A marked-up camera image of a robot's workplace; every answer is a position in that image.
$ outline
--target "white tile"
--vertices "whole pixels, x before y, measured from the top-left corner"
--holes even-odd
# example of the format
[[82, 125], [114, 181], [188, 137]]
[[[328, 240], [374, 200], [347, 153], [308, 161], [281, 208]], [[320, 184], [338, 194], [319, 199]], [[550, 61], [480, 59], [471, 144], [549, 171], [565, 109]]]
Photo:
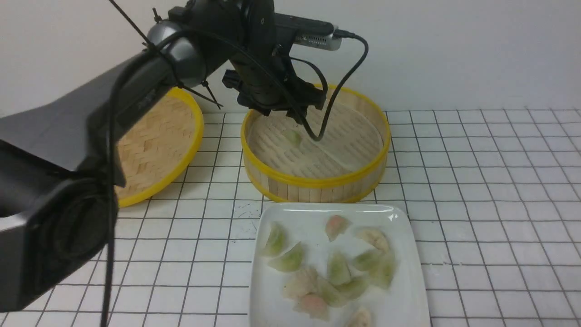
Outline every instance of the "white tile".
[[447, 241], [475, 241], [470, 222], [442, 222]]
[[502, 152], [501, 155], [506, 167], [530, 167], [532, 165], [525, 152]]
[[503, 226], [512, 242], [539, 241], [531, 222], [503, 222]]
[[255, 239], [259, 222], [256, 219], [234, 219], [230, 239]]
[[217, 287], [188, 288], [184, 305], [184, 313], [215, 313], [218, 306], [219, 291], [220, 289]]
[[436, 201], [462, 201], [457, 184], [432, 184], [431, 188]]
[[466, 202], [471, 221], [497, 221], [498, 213], [494, 202]]
[[433, 111], [412, 111], [411, 120], [414, 124], [430, 124], [436, 122], [436, 116]]
[[245, 315], [219, 315], [216, 318], [216, 327], [250, 327]]
[[484, 266], [454, 266], [461, 290], [490, 290], [490, 281]]
[[226, 262], [224, 286], [249, 286], [252, 264], [249, 262]]
[[51, 299], [46, 305], [46, 310], [73, 310], [76, 311], [86, 286], [57, 285], [52, 292]]
[[119, 218], [115, 223], [115, 237], [136, 239], [143, 219]]
[[535, 167], [555, 167], [559, 165], [550, 152], [529, 152], [527, 155], [530, 163]]
[[492, 196], [485, 184], [460, 184], [458, 185], [465, 201], [490, 201]]
[[200, 230], [201, 239], [227, 239], [230, 219], [205, 219]]
[[170, 232], [171, 219], [144, 219], [139, 233], [140, 239], [166, 239]]
[[262, 193], [251, 183], [238, 183], [236, 190], [237, 200], [262, 200]]
[[236, 196], [235, 183], [211, 183], [208, 198], [210, 199], [233, 199]]
[[228, 261], [252, 261], [254, 240], [234, 240], [228, 245]]
[[225, 287], [222, 288], [219, 314], [245, 314], [248, 312], [249, 288]]
[[198, 152], [189, 165], [213, 167], [215, 162], [216, 152]]
[[478, 241], [507, 241], [500, 222], [473, 222]]
[[201, 219], [176, 219], [171, 225], [170, 239], [197, 239]]
[[462, 110], [459, 111], [460, 121], [466, 123], [483, 123], [484, 117], [480, 110]]
[[123, 285], [152, 285], [158, 268], [158, 262], [129, 262]]
[[498, 148], [491, 137], [469, 137], [473, 151], [497, 151]]
[[525, 202], [533, 221], [557, 221], [561, 220], [553, 202]]
[[512, 249], [517, 261], [521, 265], [547, 265], [548, 259], [541, 244], [513, 243]]
[[547, 201], [549, 197], [540, 184], [517, 184], [518, 194], [523, 201]]
[[454, 168], [454, 174], [460, 184], [484, 183], [479, 168]]
[[36, 327], [41, 312], [10, 312], [2, 327]]
[[512, 177], [512, 180], [515, 183], [520, 184], [540, 183], [539, 177], [537, 177], [537, 173], [535, 172], [534, 168], [510, 167], [508, 168], [508, 171], [510, 172], [510, 176]]
[[[403, 191], [406, 200], [431, 200], [432, 199], [432, 192], [430, 191], [430, 187], [424, 184], [403, 184]], [[376, 191], [378, 198], [377, 200], [391, 200], [388, 198], [384, 198], [380, 196]]]
[[454, 264], [482, 264], [476, 243], [448, 243], [448, 248]]
[[145, 314], [118, 314], [111, 315], [109, 327], [138, 327], [143, 324]]
[[423, 265], [426, 289], [457, 289], [454, 271], [450, 265]]
[[488, 266], [487, 268], [494, 289], [526, 290], [525, 282], [517, 266]]
[[379, 184], [375, 188], [375, 195], [379, 201], [404, 199], [401, 184]]
[[180, 313], [184, 303], [186, 287], [163, 287], [153, 288], [149, 311]]
[[186, 182], [209, 183], [212, 179], [213, 167], [190, 167], [185, 176]]
[[498, 215], [502, 221], [527, 221], [529, 216], [526, 213], [525, 205], [522, 202], [496, 202]]
[[145, 312], [151, 295], [151, 286], [123, 286], [119, 290], [115, 311]]
[[431, 315], [436, 317], [460, 317], [464, 315], [458, 291], [429, 290], [427, 294]]
[[555, 272], [566, 291], [581, 291], [581, 267], [579, 266], [556, 266]]
[[482, 175], [487, 183], [507, 183], [511, 176], [506, 167], [483, 167]]
[[522, 275], [530, 290], [560, 290], [559, 281], [549, 266], [522, 266]]
[[206, 200], [179, 200], [176, 218], [203, 218]]
[[449, 167], [450, 160], [445, 152], [422, 152], [422, 159], [426, 167]]
[[200, 240], [195, 261], [223, 261], [226, 253], [226, 242], [225, 240]]
[[172, 218], [177, 202], [177, 200], [151, 200], [145, 217]]
[[188, 284], [190, 262], [162, 262], [157, 273], [156, 285], [186, 286]]
[[192, 261], [196, 240], [168, 240], [163, 261]]
[[210, 183], [184, 183], [180, 199], [203, 199], [208, 195]]
[[462, 302], [469, 317], [500, 317], [500, 311], [491, 291], [462, 291]]
[[497, 201], [519, 201], [517, 188], [513, 184], [488, 184], [492, 198]]
[[563, 222], [533, 222], [541, 241], [571, 241]]
[[219, 286], [224, 271], [223, 262], [194, 262], [190, 286]]
[[514, 265], [517, 263], [508, 243], [481, 243], [480, 250], [487, 265]]
[[131, 260], [158, 261], [162, 258], [165, 240], [137, 240]]
[[178, 327], [180, 322], [180, 315], [178, 314], [148, 314], [145, 317], [144, 327]]
[[416, 242], [419, 260], [422, 264], [449, 264], [450, 258], [444, 242]]
[[[101, 285], [98, 286], [88, 286], [85, 297], [83, 298], [83, 303], [79, 310], [81, 311], [94, 311], [101, 312], [103, 310], [103, 296], [105, 288]], [[113, 309], [115, 304], [115, 299], [117, 298], [117, 293], [119, 292], [119, 286], [113, 286], [111, 288], [111, 302], [109, 304], [109, 309]]]
[[215, 167], [212, 175], [212, 182], [236, 183], [240, 167]]
[[573, 318], [573, 312], [562, 292], [531, 292], [541, 318]]
[[496, 298], [505, 318], [538, 317], [527, 292], [496, 292]]
[[504, 167], [499, 152], [474, 152], [474, 155], [480, 167]]

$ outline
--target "square plate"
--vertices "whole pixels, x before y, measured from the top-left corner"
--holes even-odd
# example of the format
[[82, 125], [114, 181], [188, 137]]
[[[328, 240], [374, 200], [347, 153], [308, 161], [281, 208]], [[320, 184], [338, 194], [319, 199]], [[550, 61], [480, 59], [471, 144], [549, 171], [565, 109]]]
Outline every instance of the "square plate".
[[[329, 242], [325, 224], [332, 215], [347, 218], [352, 224], [344, 234]], [[348, 260], [371, 249], [371, 245], [355, 238], [358, 228], [380, 228], [395, 253], [397, 268], [389, 290], [371, 286], [359, 299], [343, 308], [329, 308], [329, 322], [310, 319], [293, 310], [295, 303], [282, 297], [282, 288], [292, 273], [270, 268], [270, 258], [259, 255], [270, 234], [271, 222], [279, 222], [286, 230], [287, 244], [283, 253], [301, 241], [305, 248], [303, 265], [312, 265], [321, 276], [327, 275], [327, 258], [333, 250]], [[350, 266], [352, 275], [362, 275]], [[256, 249], [252, 263], [249, 319], [252, 327], [343, 327], [359, 307], [371, 311], [373, 326], [428, 327], [428, 299], [418, 249], [407, 215], [399, 208], [377, 204], [311, 204], [284, 203], [269, 207], [260, 219]]]

